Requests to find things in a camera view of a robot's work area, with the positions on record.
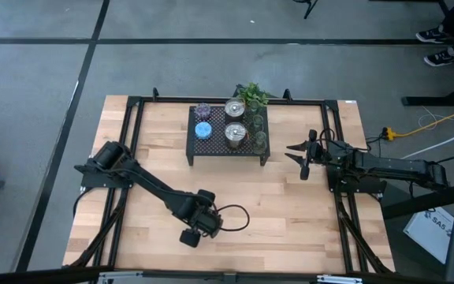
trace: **black shoe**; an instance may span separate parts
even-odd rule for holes
[[[439,25],[437,28],[417,33],[416,38],[423,43],[444,43],[446,40],[454,39],[454,32],[444,32],[442,25]]]
[[[436,54],[428,55],[423,60],[432,67],[439,67],[452,64],[454,62],[454,55],[451,55],[448,50],[443,50]]]

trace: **blue lid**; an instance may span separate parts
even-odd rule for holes
[[[200,122],[195,126],[195,135],[199,139],[208,139],[211,136],[211,125],[207,122]]]

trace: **green plant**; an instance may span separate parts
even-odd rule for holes
[[[259,88],[258,84],[249,83],[247,87],[238,88],[237,97],[244,101],[248,106],[251,101],[256,101],[260,106],[266,106],[269,100],[267,97],[269,92],[263,91]]]

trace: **silver tin can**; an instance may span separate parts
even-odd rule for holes
[[[244,103],[242,99],[234,98],[225,103],[225,118],[227,121],[242,121]]]
[[[225,127],[225,139],[227,145],[231,148],[237,149],[246,137],[246,128],[239,122],[231,122]]]

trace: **wooden tabletop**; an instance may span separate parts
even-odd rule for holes
[[[106,97],[93,154],[106,141],[118,140],[127,98]],[[353,146],[365,147],[356,102],[338,104],[344,139]],[[310,165],[309,180],[301,181],[299,166],[285,156],[285,152],[292,152],[286,146],[306,140],[309,129],[322,131],[320,108],[268,106],[271,156],[265,166],[259,165],[258,157],[200,156],[195,157],[194,166],[189,166],[185,156],[189,107],[187,103],[145,103],[136,158],[143,168],[172,188],[189,192],[206,189],[216,193],[218,207],[244,206],[251,216],[250,226],[240,232],[220,232],[215,239],[202,238],[198,248],[190,248],[179,242],[186,225],[175,219],[162,201],[135,186],[128,196],[116,267],[344,273],[336,209],[325,167]],[[133,112],[129,133],[136,108]],[[332,114],[329,119],[333,125]],[[64,264],[80,256],[97,234],[106,192],[94,189],[79,202]],[[393,269],[380,205],[367,194],[355,197],[363,236],[383,263]],[[242,226],[246,221],[244,213],[235,208],[221,215],[228,228]],[[107,263],[110,244],[111,235],[102,263]],[[350,236],[353,264],[359,269],[354,244]]]

